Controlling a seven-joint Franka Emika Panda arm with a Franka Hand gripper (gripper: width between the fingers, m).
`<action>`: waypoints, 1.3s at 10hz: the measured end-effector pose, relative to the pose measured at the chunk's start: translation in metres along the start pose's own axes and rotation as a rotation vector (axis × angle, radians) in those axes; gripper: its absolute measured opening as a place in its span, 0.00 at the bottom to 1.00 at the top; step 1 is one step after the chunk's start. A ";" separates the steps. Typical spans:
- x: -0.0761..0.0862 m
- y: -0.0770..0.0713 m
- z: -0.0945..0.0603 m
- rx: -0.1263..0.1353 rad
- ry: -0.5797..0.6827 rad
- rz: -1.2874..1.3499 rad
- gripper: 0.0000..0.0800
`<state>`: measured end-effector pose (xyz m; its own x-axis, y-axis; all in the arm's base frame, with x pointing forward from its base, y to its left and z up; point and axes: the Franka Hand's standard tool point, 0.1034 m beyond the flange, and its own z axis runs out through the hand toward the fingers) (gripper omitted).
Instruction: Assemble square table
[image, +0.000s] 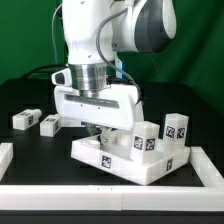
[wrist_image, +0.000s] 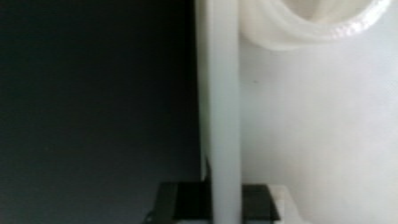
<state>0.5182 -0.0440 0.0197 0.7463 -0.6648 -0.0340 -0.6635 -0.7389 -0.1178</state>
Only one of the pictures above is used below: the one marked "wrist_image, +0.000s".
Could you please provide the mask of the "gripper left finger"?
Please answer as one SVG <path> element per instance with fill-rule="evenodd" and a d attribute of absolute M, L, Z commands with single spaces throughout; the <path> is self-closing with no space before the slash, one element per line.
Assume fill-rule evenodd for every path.
<path fill-rule="evenodd" d="M 159 184 L 143 224 L 211 224 L 211 189 L 204 182 Z"/>

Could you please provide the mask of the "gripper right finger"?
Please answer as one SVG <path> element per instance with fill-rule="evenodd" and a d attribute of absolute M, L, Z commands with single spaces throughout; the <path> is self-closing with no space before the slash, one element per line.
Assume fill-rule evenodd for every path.
<path fill-rule="evenodd" d="M 282 185 L 245 184 L 241 190 L 241 224 L 309 224 Z"/>

